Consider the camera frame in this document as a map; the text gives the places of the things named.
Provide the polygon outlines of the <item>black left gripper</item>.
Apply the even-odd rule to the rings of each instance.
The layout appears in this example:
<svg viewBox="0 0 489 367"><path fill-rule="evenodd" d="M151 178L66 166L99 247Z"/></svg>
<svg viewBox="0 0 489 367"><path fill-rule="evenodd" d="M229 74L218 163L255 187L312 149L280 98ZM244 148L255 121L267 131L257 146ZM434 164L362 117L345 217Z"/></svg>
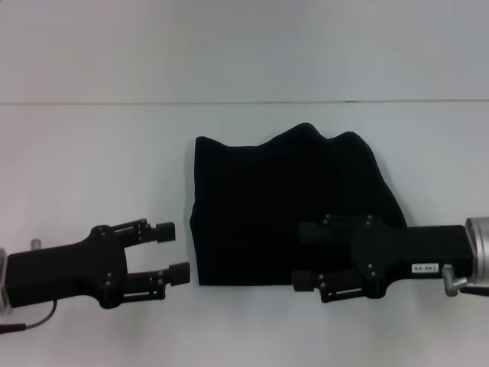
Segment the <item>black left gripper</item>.
<svg viewBox="0 0 489 367"><path fill-rule="evenodd" d="M125 248L176 239L173 222L152 226L139 219L100 226L72 245L8 256L5 287L13 308L69 297L95 298L104 309L121 303L163 300L166 286L190 282L189 262L127 274Z"/></svg>

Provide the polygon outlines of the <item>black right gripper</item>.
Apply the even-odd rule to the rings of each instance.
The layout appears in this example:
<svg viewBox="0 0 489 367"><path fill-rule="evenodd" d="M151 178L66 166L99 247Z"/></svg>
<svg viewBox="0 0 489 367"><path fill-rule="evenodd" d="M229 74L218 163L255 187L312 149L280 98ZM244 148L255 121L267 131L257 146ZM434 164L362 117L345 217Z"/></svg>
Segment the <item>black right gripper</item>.
<svg viewBox="0 0 489 367"><path fill-rule="evenodd" d="M299 224L301 243L350 242L353 268L292 272L295 292L319 291L329 303L352 298L378 299L396 281L439 279L452 266L456 278L469 278L474 255L464 226L390 227L372 215L326 214Z"/></svg>

